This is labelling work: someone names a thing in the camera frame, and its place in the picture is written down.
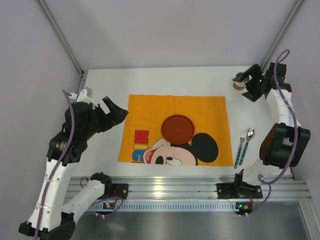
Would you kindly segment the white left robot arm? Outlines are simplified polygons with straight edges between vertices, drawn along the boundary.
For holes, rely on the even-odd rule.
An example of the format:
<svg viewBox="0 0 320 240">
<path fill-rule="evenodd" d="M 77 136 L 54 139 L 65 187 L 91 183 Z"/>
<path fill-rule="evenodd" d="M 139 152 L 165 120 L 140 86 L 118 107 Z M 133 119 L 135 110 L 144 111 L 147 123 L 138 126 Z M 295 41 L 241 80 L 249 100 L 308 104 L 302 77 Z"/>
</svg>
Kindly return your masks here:
<svg viewBox="0 0 320 240">
<path fill-rule="evenodd" d="M 81 191 L 65 203 L 70 180 L 89 139 L 121 124 L 129 112 L 106 96 L 102 101 L 109 112 L 105 113 L 87 87 L 80 93 L 64 90 L 63 95 L 68 104 L 65 122 L 49 142 L 45 175 L 34 210 L 18 228 L 20 234 L 36 240 L 69 240 L 79 219 L 92 205 L 113 201 L 116 212 L 124 203 L 112 178 L 103 172 L 94 173 Z"/>
</svg>

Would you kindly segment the aluminium mounting rail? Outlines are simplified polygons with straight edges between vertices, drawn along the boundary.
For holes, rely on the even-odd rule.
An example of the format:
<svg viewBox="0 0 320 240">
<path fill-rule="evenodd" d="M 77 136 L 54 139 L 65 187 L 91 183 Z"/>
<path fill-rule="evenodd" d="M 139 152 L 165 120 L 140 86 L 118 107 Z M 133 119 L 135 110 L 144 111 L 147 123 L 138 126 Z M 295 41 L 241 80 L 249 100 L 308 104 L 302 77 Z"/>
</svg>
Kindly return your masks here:
<svg viewBox="0 0 320 240">
<path fill-rule="evenodd" d="M 233 178 L 214 177 L 113 177 L 114 184 L 127 184 L 128 200 L 211 200 L 223 191 L 219 183 L 232 183 Z M 295 201 L 310 199 L 305 181 L 282 178 L 271 186 L 270 200 Z"/>
</svg>

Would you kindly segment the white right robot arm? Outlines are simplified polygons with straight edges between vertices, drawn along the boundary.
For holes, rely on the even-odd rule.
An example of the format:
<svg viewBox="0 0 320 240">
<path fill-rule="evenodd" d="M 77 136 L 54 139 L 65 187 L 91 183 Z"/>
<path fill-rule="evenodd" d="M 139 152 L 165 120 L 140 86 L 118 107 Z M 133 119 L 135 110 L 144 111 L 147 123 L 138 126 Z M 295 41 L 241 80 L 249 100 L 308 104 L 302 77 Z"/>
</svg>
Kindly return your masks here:
<svg viewBox="0 0 320 240">
<path fill-rule="evenodd" d="M 287 66 L 272 62 L 266 72 L 258 64 L 239 72 L 233 81 L 237 90 L 251 102 L 264 97 L 274 125 L 262 141 L 258 160 L 242 169 L 238 176 L 246 183 L 273 184 L 289 168 L 294 168 L 311 138 L 311 132 L 298 122 L 293 104 L 292 88 L 285 83 Z"/>
</svg>

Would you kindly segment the metal cup brown base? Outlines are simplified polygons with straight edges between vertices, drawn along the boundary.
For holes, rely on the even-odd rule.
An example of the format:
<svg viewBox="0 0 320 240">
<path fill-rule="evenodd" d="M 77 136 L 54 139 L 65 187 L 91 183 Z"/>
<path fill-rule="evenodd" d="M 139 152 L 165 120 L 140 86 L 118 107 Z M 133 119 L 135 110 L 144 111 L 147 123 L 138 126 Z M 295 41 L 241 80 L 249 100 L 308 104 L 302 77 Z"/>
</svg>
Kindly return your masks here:
<svg viewBox="0 0 320 240">
<path fill-rule="evenodd" d="M 243 75 L 243 73 L 239 72 L 236 74 L 235 78 L 232 80 L 233 81 L 232 86 L 238 91 L 242 91 L 246 87 L 246 83 L 250 80 L 250 77 L 247 76 L 244 80 L 239 81 L 239 79 L 242 75 Z"/>
</svg>

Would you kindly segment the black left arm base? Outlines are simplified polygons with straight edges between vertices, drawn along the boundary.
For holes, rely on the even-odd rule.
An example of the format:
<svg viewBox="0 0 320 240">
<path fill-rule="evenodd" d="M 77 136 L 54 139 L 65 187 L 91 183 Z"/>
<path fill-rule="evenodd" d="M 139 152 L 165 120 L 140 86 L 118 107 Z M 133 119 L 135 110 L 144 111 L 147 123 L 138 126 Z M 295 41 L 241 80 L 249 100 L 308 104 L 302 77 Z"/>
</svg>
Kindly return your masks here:
<svg viewBox="0 0 320 240">
<path fill-rule="evenodd" d="M 129 185 L 127 183 L 112 183 L 107 185 L 104 189 L 104 194 L 99 197 L 99 200 L 108 199 L 111 197 L 120 197 L 127 199 L 129 193 Z"/>
</svg>

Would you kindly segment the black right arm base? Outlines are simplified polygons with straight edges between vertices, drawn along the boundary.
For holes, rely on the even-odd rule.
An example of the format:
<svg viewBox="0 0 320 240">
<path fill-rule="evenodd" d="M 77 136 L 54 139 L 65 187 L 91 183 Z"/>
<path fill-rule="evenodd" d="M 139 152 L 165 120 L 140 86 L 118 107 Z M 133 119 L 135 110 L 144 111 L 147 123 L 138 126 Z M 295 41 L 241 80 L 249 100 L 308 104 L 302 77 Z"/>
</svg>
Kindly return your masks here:
<svg viewBox="0 0 320 240">
<path fill-rule="evenodd" d="M 233 182 L 216 184 L 218 199 L 262 199 L 263 193 L 259 185 L 251 185 L 243 181 L 243 175 L 236 173 Z"/>
</svg>

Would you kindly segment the red round plate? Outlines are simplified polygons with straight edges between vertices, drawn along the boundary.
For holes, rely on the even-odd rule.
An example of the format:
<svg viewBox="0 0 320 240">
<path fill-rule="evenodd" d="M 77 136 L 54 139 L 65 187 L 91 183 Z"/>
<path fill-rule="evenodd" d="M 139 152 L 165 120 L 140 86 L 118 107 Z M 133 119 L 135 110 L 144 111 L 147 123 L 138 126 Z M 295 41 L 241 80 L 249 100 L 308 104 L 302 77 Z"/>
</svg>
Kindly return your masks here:
<svg viewBox="0 0 320 240">
<path fill-rule="evenodd" d="M 182 145 L 192 139 L 195 133 L 195 126 L 188 117 L 175 114 L 163 121 L 161 133 L 169 143 Z"/>
</svg>

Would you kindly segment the fork with teal handle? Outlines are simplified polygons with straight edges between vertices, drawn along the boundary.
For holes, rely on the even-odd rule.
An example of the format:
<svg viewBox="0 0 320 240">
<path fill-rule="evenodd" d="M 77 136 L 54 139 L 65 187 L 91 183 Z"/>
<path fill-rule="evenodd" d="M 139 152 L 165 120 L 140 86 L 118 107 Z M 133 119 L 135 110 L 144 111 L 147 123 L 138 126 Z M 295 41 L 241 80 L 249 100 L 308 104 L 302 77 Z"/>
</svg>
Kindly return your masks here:
<svg viewBox="0 0 320 240">
<path fill-rule="evenodd" d="M 237 151 L 236 159 L 235 159 L 234 166 L 233 166 L 234 169 L 236 169 L 238 167 L 241 153 L 242 153 L 243 144 L 247 138 L 247 134 L 248 134 L 248 131 L 246 130 L 246 131 L 243 131 L 240 135 L 238 151 Z"/>
</svg>

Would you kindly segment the orange cartoon mouse towel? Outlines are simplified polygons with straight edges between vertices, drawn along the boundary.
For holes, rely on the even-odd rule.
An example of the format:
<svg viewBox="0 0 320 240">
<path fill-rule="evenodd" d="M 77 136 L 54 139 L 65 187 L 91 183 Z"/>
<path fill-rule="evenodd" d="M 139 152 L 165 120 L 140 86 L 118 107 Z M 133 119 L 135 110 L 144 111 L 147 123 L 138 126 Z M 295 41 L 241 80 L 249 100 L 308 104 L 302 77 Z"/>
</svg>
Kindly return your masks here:
<svg viewBox="0 0 320 240">
<path fill-rule="evenodd" d="M 231 167 L 231 134 L 223 96 L 137 95 L 128 98 L 118 161 L 148 165 Z M 172 115 L 188 117 L 195 132 L 185 144 L 164 139 Z"/>
</svg>

